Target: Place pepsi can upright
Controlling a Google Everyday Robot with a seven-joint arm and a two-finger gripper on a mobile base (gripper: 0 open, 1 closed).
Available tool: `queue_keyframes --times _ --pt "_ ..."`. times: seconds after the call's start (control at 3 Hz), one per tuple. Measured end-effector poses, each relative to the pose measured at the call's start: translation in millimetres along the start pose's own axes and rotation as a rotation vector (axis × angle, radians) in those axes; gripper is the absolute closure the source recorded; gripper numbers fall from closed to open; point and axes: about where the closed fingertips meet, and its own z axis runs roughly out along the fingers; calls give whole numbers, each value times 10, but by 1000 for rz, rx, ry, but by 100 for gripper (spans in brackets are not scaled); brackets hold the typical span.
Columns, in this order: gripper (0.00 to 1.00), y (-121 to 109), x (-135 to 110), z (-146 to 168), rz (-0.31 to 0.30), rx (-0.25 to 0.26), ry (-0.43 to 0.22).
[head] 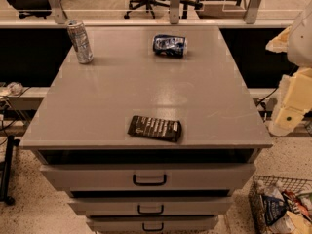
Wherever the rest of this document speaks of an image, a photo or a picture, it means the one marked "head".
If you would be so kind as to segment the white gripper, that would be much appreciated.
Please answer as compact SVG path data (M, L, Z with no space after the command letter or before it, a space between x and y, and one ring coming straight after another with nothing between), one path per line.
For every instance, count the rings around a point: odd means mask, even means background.
M269 132L277 137L286 136L303 120L312 109L312 69L300 67L289 79L289 85L282 101L272 112Z

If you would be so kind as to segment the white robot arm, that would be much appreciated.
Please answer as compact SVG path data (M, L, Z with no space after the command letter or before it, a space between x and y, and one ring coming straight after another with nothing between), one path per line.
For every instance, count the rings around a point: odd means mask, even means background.
M298 67L292 76L282 76L280 94L268 126L272 135L286 136L312 109L312 2L265 49L285 52L288 61Z

